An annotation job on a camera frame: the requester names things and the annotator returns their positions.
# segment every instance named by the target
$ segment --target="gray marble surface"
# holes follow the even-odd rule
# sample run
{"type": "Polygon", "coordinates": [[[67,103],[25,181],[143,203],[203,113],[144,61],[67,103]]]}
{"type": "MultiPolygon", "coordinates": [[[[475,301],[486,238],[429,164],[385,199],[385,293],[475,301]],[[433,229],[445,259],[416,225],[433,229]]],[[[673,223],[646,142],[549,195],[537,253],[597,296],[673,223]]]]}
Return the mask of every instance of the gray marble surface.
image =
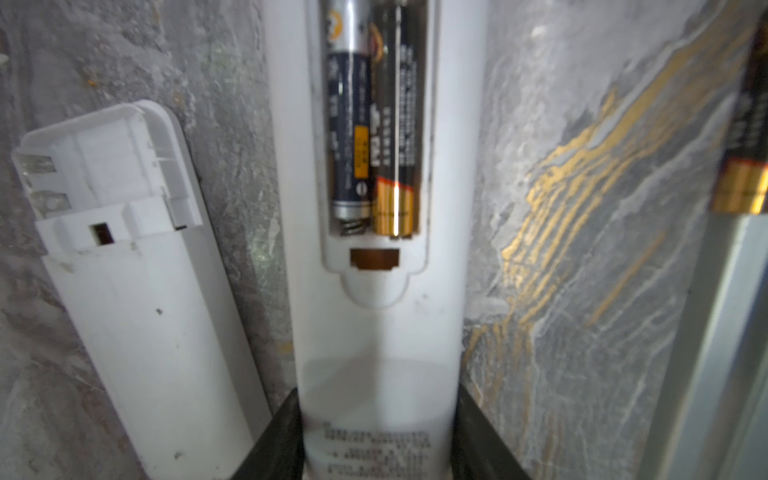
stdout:
{"type": "MultiPolygon", "coordinates": [[[[759,2],[492,1],[464,382],[537,480],[632,478],[759,2]]],[[[9,153],[179,117],[272,407],[295,383],[258,0],[0,0],[0,478],[141,478],[9,153]]]]}

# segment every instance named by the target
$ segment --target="yellow rectangle label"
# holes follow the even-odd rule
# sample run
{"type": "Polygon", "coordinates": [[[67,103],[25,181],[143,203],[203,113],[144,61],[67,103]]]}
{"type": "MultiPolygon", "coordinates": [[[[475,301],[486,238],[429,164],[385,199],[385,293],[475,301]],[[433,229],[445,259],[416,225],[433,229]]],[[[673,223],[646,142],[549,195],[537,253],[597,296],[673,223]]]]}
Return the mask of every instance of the yellow rectangle label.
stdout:
{"type": "Polygon", "coordinates": [[[355,178],[368,178],[369,161],[368,127],[355,125],[355,178]]]}

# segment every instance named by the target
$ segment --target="battery compartment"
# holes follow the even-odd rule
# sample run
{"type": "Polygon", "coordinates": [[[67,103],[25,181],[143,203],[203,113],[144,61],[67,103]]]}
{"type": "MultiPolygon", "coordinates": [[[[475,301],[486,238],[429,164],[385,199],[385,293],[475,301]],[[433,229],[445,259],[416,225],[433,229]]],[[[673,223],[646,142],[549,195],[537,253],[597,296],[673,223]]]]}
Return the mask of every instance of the battery compartment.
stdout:
{"type": "Polygon", "coordinates": [[[425,26],[419,75],[421,127],[419,162],[415,182],[415,224],[409,237],[378,235],[372,228],[359,235],[343,236],[332,212],[333,165],[328,155],[326,86],[326,14],[323,0],[307,0],[310,29],[310,78],[313,87],[313,125],[315,165],[318,183],[318,214],[324,267],[338,273],[344,290],[360,306],[385,308],[402,297],[410,275],[424,270],[429,250],[429,208],[432,163],[432,118],[435,72],[436,0],[421,0],[425,26]]]}

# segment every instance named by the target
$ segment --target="battery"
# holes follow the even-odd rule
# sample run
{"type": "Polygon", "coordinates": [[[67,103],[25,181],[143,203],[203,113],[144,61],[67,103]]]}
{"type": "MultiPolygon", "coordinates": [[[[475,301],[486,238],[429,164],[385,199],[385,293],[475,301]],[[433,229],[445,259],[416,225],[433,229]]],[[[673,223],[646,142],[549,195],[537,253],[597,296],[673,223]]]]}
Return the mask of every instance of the battery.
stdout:
{"type": "Polygon", "coordinates": [[[425,2],[385,0],[372,8],[371,166],[373,231],[408,237],[417,224],[421,108],[419,59],[425,2]]]}
{"type": "Polygon", "coordinates": [[[719,214],[768,212],[768,16],[753,41],[710,208],[719,214]]]}
{"type": "Polygon", "coordinates": [[[328,117],[333,216],[342,234],[363,233],[371,217],[369,0],[329,0],[328,117]]]}

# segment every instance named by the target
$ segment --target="dark blue battery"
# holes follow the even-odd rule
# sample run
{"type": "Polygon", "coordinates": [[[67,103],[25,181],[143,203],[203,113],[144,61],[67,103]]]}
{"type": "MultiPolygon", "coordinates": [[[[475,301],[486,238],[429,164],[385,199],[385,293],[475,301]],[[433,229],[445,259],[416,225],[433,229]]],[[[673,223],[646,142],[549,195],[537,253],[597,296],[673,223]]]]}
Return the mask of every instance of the dark blue battery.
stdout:
{"type": "Polygon", "coordinates": [[[342,223],[371,216],[370,59],[328,55],[329,149],[333,158],[333,216],[342,223]]]}

